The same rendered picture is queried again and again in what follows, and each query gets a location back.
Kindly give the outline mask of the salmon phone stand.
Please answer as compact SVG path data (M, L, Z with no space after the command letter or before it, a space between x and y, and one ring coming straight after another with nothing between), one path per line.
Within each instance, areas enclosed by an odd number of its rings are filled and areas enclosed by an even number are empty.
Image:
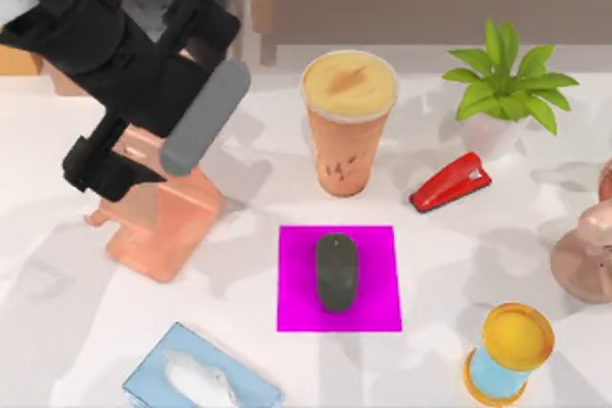
M215 72L165 138L128 125L112 150L161 174L165 182L134 185L116 203L100 197L87 218L91 226L118 223L107 255L157 282L178 274L220 216L223 198L199 161L239 100L212 102L214 90L225 83L221 72Z

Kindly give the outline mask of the tan wooden box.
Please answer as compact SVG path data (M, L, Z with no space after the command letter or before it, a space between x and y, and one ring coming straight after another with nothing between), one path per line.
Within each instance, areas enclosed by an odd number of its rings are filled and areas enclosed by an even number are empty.
M40 56L0 45L0 76L39 75L42 67Z

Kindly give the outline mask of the orange milk tea cup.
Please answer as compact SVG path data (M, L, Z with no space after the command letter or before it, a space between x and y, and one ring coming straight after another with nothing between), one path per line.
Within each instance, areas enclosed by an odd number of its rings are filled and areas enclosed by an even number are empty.
M300 90L313 138L317 179L329 194L349 197L368 183L399 84L384 59L339 50L314 59Z

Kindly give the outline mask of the light blue tissue box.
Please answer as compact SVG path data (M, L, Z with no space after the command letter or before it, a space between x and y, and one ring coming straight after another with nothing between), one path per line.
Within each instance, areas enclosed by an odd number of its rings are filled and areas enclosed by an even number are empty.
M135 408L282 408L268 379L182 323L174 323L123 391Z

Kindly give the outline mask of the pale wooden shelf unit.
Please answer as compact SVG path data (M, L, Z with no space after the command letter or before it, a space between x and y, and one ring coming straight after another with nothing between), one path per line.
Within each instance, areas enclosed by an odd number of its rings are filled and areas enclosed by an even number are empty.
M300 68L317 54L363 48L407 70L448 64L452 45L479 45L487 20L524 44L554 43L573 68L603 64L612 0L250 0L251 47L265 65Z

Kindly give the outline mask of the dark grey computer mouse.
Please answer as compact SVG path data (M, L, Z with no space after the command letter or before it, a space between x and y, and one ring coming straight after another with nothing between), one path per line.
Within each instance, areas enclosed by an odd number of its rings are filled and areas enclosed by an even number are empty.
M317 298L329 312L348 311L357 297L358 248L344 233L329 233L316 244Z

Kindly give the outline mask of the red stapler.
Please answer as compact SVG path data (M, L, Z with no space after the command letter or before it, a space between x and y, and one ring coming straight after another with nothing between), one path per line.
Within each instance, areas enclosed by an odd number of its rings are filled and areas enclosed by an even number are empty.
M425 213L491 183L492 179L485 171L480 157L474 152L468 152L439 170L408 199L417 211Z

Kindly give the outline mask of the magenta square mat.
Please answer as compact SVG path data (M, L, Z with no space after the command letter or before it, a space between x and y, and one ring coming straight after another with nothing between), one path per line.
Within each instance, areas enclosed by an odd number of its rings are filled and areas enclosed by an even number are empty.
M356 299L328 312L317 298L316 244L331 233L358 249ZM280 332L399 332L402 310L393 228L389 225L284 225L278 239L276 328Z

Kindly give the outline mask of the green plant in white pot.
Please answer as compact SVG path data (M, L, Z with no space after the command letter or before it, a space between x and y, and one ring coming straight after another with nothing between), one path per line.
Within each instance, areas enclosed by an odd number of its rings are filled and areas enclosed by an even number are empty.
M554 110L570 111L563 88L579 83L547 69L555 46L532 47L519 56L520 38L509 22L485 22L484 47L453 49L448 53L463 65L442 79L466 86L455 111L466 147L486 161L507 155L518 143L527 122L534 120L557 134Z

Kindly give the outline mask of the rose gold small fan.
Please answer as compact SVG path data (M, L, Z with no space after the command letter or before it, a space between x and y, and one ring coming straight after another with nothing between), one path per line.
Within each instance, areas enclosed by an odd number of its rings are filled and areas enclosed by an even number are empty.
M551 272L571 295L586 303L612 303L612 159L599 177L599 201L576 228L555 244Z

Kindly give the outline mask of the blue bottle with yellow lid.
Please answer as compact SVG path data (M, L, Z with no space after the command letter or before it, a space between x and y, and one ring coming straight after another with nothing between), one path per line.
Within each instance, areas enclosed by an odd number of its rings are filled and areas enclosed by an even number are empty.
M487 406L515 403L531 372L551 355L555 334L536 309L516 302L494 307L486 317L481 344L467 355L463 380L471 396Z

